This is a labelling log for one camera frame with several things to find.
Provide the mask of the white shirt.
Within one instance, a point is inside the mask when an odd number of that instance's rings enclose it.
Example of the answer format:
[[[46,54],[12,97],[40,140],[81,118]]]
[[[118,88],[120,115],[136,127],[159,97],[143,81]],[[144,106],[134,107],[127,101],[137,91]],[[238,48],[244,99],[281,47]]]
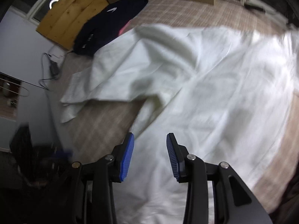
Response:
[[[114,190],[118,222],[181,223],[187,186],[172,175],[167,134],[206,162],[227,161],[253,188],[280,147],[297,67],[297,31],[140,26],[72,76],[61,120],[89,100],[144,99],[128,176]]]

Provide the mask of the pink plaid bed sheet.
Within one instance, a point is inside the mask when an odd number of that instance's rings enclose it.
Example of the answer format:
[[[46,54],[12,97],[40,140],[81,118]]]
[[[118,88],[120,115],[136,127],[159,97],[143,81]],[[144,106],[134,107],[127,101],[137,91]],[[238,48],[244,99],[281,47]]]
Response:
[[[182,27],[228,26],[262,34],[284,32],[268,16],[251,12],[235,0],[217,0],[214,6],[184,0],[149,0],[129,28],[152,23]],[[65,124],[60,122],[60,113],[54,112],[53,118],[61,142],[70,143],[78,153],[78,160],[87,163],[107,154],[126,135],[140,107],[140,102],[91,101],[75,119]],[[274,211],[282,201],[297,164],[298,95],[295,95],[280,149],[253,190],[268,212]]]

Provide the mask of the black bag with logo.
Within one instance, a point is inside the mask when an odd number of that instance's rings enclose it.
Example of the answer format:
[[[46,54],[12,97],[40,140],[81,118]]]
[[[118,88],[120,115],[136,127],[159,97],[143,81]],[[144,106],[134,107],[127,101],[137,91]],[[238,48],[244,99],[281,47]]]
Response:
[[[73,52],[93,56],[96,51],[117,38],[149,0],[119,0],[106,6],[89,19],[76,36]]]

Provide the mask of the pine wood panel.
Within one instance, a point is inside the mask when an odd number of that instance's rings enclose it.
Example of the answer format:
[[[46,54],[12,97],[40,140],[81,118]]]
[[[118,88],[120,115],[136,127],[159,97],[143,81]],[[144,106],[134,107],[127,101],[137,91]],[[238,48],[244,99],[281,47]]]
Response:
[[[36,31],[70,50],[83,25],[107,5],[106,0],[59,0],[41,20]]]

